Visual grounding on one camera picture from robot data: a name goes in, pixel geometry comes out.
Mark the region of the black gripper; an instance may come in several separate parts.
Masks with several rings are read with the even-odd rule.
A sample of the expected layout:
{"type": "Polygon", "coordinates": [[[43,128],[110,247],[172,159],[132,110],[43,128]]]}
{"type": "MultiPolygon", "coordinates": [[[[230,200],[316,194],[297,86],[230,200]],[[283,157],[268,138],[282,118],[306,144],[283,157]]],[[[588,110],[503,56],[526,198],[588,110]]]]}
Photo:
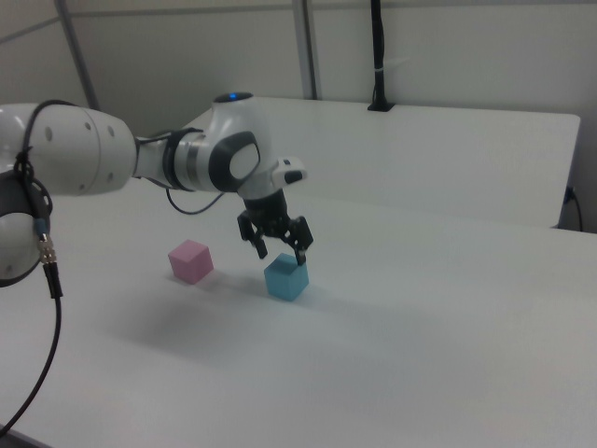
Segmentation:
{"type": "Polygon", "coordinates": [[[305,217],[288,216],[282,189],[260,199],[245,199],[243,203],[245,210],[237,217],[240,235],[243,241],[251,244],[260,259],[268,255],[263,234],[283,236],[282,241],[293,249],[298,266],[306,263],[306,252],[313,243],[312,232],[305,217]]]}

